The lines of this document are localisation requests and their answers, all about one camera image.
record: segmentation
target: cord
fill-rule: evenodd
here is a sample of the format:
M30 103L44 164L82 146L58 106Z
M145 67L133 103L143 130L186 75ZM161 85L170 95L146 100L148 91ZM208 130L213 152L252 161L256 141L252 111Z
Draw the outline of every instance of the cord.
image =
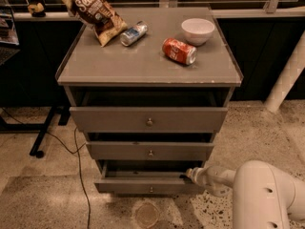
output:
M13 120L15 120L16 122L22 124L22 125L26 125L26 123L23 123L21 122L20 120L16 119L15 117L13 117L10 113L8 113L4 108L1 108L3 110L3 112L5 112L10 118L12 118ZM46 131L47 134L53 136L54 138L56 138L62 145L63 147L72 155L75 155L77 153L77 156L78 156L78 169L79 169L79 178L80 178L80 182L81 182L81 185L82 185L82 188L83 188L83 192L85 194L85 197L86 197L86 200L87 200L87 203L88 203L88 220L87 220L87 228L89 229L90 228L90 219L91 219L91 213L92 213L92 209L91 209L91 205L90 205L90 201L89 201L89 198L88 198L88 194L86 192L86 188L85 188L85 185L84 185L84 180L83 180L83 176L82 176L82 165L81 165L81 158L80 158L80 154L79 154L79 151L85 146L86 143L83 143L80 147L78 147L78 144L77 144L77 138L76 138L76 130L77 130L77 127L75 127L74 129L74 142L75 142L75 146L76 146L76 151L73 152L71 151L67 146L66 144L59 138L57 137L56 135L53 135L51 133L49 133L48 131Z

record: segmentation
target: bowl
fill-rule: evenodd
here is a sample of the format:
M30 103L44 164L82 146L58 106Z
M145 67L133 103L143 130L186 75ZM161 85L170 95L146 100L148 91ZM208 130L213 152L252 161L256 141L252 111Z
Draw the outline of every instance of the bowl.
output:
M187 19L181 24L186 41L193 46L200 46L208 41L215 30L215 25L206 19Z

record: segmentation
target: drawer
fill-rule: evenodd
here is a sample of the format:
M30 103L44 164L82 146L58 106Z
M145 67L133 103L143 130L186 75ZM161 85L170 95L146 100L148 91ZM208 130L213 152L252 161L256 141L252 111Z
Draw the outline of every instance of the drawer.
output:
M90 142L87 148L93 159L126 160L207 160L212 143L179 142Z
M218 132L227 108L71 107L78 129L98 132Z
M128 166L126 161L123 166L114 166L107 161L103 165L102 179L95 183L100 193L115 194L202 194L204 189L192 183L185 177L184 172L199 163L184 162L182 165L170 162L170 167L164 168L156 165L139 165L136 168Z

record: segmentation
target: chip bag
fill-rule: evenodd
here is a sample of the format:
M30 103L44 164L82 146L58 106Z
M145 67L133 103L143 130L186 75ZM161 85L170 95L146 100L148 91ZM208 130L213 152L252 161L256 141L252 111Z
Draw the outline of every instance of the chip bag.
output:
M62 0L67 9L91 26L102 47L127 28L125 21L106 0Z

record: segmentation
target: floor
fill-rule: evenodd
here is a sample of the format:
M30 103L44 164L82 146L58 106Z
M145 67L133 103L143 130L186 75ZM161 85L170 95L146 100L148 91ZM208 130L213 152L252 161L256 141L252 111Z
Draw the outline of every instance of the floor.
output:
M6 109L23 123L41 122L47 108ZM7 122L15 123L5 112ZM0 228L87 228L88 202L79 176L75 125L58 126L57 114L40 146L29 156L36 133L0 135ZM76 131L78 147L84 143ZM114 196L93 185L100 174L86 148L80 150L82 178L91 204L90 228L232 228L232 192L197 196ZM208 165L236 169L258 159L305 180L305 101L285 101L276 114L262 102L231 102ZM305 224L291 222L291 228Z

